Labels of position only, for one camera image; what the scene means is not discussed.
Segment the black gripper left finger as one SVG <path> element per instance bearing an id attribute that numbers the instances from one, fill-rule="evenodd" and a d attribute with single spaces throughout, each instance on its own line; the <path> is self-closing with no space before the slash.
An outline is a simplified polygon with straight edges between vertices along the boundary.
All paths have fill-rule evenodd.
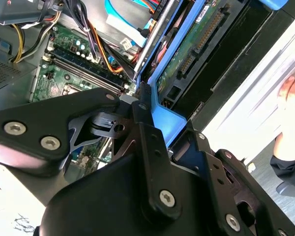
<path id="1" fill-rule="evenodd" d="M 0 163 L 49 177 L 60 172 L 75 149 L 112 138 L 112 164 L 135 160 L 144 214 L 177 220 L 182 205 L 162 132 L 153 122 L 151 96 L 151 87 L 141 83 L 132 103 L 94 88 L 1 110 Z"/>

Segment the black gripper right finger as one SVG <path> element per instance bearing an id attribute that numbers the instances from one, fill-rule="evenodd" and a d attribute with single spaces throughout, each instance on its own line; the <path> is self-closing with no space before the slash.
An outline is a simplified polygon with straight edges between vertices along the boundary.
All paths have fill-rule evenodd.
<path id="1" fill-rule="evenodd" d="M 194 209 L 204 236 L 295 236 L 295 225 L 234 155 L 214 152 L 189 121 L 173 162 L 198 176 Z"/>

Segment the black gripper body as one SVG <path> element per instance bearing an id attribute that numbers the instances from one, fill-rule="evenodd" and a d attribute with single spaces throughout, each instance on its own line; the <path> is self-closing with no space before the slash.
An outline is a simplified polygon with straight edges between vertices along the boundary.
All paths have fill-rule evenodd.
<path id="1" fill-rule="evenodd" d="M 166 154 L 123 157 L 57 193 L 39 227 L 41 236 L 211 236 L 224 217 L 213 187 L 224 186 L 222 163 L 200 152 L 199 171 L 170 163 Z"/>

